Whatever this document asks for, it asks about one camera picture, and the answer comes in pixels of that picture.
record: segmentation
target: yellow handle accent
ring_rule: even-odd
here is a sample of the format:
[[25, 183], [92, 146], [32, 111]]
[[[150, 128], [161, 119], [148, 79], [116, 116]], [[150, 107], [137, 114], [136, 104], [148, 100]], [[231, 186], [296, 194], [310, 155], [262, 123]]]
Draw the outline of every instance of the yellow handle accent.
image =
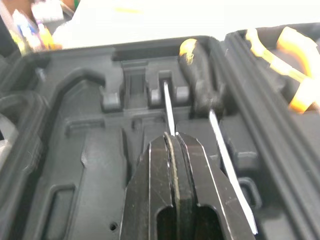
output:
[[196, 39], [189, 38], [185, 40], [180, 46], [179, 56], [185, 54], [185, 60], [188, 65], [192, 64], [194, 61], [194, 54], [193, 51], [196, 47]]

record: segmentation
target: tool case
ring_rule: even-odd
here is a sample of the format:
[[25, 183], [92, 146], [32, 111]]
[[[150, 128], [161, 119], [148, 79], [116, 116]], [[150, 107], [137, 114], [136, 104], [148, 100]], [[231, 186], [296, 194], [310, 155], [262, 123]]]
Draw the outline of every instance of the tool case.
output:
[[[255, 238], [320, 239], [319, 115], [288, 110], [286, 85], [273, 81], [243, 36], [193, 38], [209, 55], [225, 105], [219, 125], [253, 210]], [[126, 225], [132, 239], [175, 239], [165, 234], [166, 221], [156, 237], [146, 234], [147, 199], [132, 198], [130, 206], [125, 200], [128, 183], [143, 174], [142, 153], [168, 131], [163, 80], [176, 131], [198, 139], [209, 164], [221, 167], [215, 135], [208, 119], [194, 115], [179, 68], [186, 39], [32, 53], [0, 63], [0, 129], [10, 142], [0, 170], [1, 240], [121, 239], [124, 208], [135, 206]], [[133, 192], [153, 191], [144, 177]], [[161, 219], [171, 223], [168, 216]], [[197, 218], [219, 225], [205, 211]]]

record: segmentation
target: black screwdriver handle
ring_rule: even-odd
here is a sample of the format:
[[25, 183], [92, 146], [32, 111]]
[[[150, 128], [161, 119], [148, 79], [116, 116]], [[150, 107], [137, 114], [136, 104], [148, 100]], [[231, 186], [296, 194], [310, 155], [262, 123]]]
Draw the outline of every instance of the black screwdriver handle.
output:
[[179, 65], [193, 94], [197, 115], [208, 116], [214, 110], [219, 118], [224, 111], [220, 94], [214, 89], [213, 75], [206, 51], [196, 39], [187, 39], [180, 46]]

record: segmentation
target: screw hole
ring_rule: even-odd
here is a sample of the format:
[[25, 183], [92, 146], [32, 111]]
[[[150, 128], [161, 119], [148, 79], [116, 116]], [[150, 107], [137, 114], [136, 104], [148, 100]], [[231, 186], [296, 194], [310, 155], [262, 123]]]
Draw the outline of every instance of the screw hole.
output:
[[109, 228], [110, 228], [111, 231], [116, 230], [117, 227], [118, 227], [118, 224], [117, 224], [116, 222], [112, 222], [112, 223], [110, 223], [110, 225], [109, 225]]

